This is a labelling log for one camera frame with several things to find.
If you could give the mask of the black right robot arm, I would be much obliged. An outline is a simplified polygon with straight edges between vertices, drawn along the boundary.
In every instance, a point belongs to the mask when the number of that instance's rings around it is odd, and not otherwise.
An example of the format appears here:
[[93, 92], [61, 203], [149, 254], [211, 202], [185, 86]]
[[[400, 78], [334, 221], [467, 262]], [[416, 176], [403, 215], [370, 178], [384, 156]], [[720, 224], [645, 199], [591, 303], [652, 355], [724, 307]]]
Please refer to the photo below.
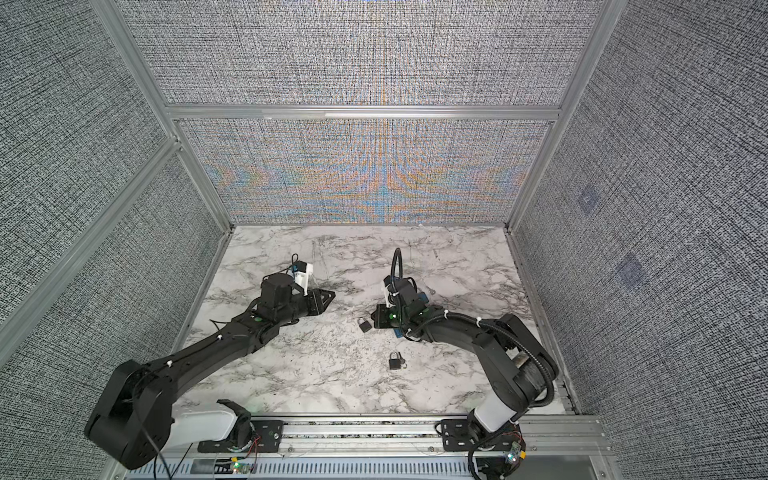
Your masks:
[[469, 414], [481, 432], [493, 433], [553, 402], [559, 368], [516, 315], [471, 317], [430, 303], [412, 278], [390, 274], [383, 283], [386, 301], [371, 314], [376, 328], [394, 329], [409, 341], [449, 344], [477, 357], [491, 387]]

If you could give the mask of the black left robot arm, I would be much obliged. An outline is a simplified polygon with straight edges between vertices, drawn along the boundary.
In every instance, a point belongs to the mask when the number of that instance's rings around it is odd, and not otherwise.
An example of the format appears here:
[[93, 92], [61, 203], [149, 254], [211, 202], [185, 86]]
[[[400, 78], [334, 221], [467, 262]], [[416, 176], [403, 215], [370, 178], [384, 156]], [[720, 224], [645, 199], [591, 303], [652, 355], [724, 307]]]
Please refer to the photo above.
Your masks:
[[166, 357], [128, 360], [109, 378], [84, 428], [85, 437], [129, 470], [170, 444], [180, 396], [222, 367], [266, 346], [280, 329], [323, 314], [336, 293], [304, 288], [286, 273], [262, 279], [260, 296], [208, 337]]

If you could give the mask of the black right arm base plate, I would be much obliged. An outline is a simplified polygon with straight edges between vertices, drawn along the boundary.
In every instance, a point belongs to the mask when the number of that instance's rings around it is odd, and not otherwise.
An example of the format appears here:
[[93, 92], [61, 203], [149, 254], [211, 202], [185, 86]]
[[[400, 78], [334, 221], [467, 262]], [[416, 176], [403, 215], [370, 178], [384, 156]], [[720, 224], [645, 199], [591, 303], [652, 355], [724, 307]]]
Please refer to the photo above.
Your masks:
[[475, 421], [462, 419], [442, 419], [434, 425], [447, 452], [468, 453], [471, 448], [476, 452], [514, 452], [526, 449], [526, 442], [516, 423], [505, 422], [498, 431], [486, 431]]

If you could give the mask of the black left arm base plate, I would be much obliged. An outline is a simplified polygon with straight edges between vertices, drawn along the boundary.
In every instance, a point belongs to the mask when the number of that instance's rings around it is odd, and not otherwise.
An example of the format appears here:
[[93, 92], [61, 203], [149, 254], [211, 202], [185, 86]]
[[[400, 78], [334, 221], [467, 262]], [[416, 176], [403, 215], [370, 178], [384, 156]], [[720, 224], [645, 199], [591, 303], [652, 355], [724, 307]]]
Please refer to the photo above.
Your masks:
[[236, 425], [224, 440], [204, 441], [197, 446], [199, 453], [277, 453], [282, 442], [285, 423], [281, 420], [256, 419]]

